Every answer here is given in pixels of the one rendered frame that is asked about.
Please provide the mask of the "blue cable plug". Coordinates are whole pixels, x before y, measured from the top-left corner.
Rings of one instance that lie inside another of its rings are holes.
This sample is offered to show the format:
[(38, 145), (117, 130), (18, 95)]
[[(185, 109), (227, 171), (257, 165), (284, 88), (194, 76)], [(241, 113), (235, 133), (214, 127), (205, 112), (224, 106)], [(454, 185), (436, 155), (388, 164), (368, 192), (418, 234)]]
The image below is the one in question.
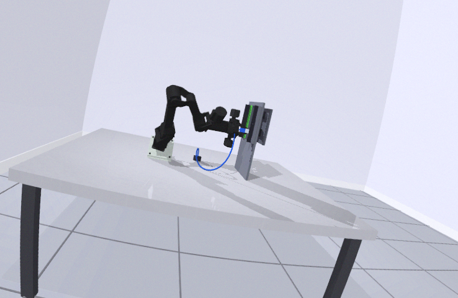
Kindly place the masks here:
[[(240, 131), (240, 132), (243, 132), (243, 133), (249, 133), (249, 129), (240, 128), (239, 131)], [(233, 145), (232, 145), (230, 154), (231, 154), (231, 152), (232, 152), (232, 149), (233, 149), (233, 146), (234, 146), (234, 142), (235, 142), (235, 133), (234, 133)], [(197, 151), (198, 151), (198, 153), (197, 153)], [(230, 154), (229, 154), (229, 156), (230, 156)], [(197, 156), (198, 156), (198, 155), (199, 155), (199, 148), (197, 148), (196, 154), (195, 154), (196, 161), (197, 161)], [(227, 157), (227, 159), (229, 158), (229, 156)], [(225, 162), (227, 161), (227, 159), (225, 160)], [(220, 165), (218, 168), (215, 168), (215, 169), (205, 169), (205, 168), (201, 167), (201, 165), (199, 164), (198, 161), (197, 161), (197, 164), (198, 164), (202, 169), (204, 169), (204, 170), (206, 170), (206, 171), (213, 171), (213, 170), (219, 169), (221, 166), (223, 166), (223, 165), (225, 164), (225, 162), (224, 162), (222, 165)]]

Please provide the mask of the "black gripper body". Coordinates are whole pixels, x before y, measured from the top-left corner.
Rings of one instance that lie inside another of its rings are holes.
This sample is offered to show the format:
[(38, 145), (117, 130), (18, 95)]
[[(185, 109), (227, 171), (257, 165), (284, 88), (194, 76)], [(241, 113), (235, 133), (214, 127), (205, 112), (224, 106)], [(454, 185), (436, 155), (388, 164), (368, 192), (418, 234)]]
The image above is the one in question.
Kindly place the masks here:
[[(238, 109), (231, 109), (230, 111), (230, 116), (232, 116), (232, 119), (236, 119), (240, 116), (240, 110)], [(220, 124), (220, 129), (218, 132), (223, 132), (224, 129), (226, 129), (226, 125), (225, 125), (225, 122), (229, 122), (229, 121), (226, 121), (226, 120), (223, 120)], [(234, 133), (233, 135), (232, 134), (228, 134), (228, 137), (224, 139), (224, 145), (228, 148), (231, 148), (232, 145), (233, 145), (233, 140), (231, 140), (231, 138), (234, 138)]]

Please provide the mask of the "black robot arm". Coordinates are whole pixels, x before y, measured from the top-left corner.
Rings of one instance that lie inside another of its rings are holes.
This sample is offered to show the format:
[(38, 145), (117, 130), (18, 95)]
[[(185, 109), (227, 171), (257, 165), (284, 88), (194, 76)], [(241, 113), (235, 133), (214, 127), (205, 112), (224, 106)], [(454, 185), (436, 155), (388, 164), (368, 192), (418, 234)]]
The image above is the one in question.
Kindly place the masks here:
[[(177, 107), (189, 106), (196, 132), (206, 132), (207, 130), (219, 131), (220, 124), (227, 115), (227, 110), (222, 106), (212, 109), (210, 114), (209, 111), (203, 113), (199, 112), (195, 94), (186, 91), (181, 86), (170, 85), (166, 88), (166, 96), (167, 104), (164, 122), (162, 122), (159, 127), (155, 128), (156, 135), (152, 145), (152, 148), (159, 151), (165, 151), (167, 144), (173, 139), (176, 133), (173, 120)], [(186, 101), (182, 101), (181, 96), (186, 98)], [(206, 122), (205, 117), (207, 120)], [(239, 132), (240, 125), (237, 124), (237, 119), (230, 118), (229, 122), (225, 122), (225, 125), (226, 129), (224, 129), (223, 132), (232, 135), (233, 133)]]

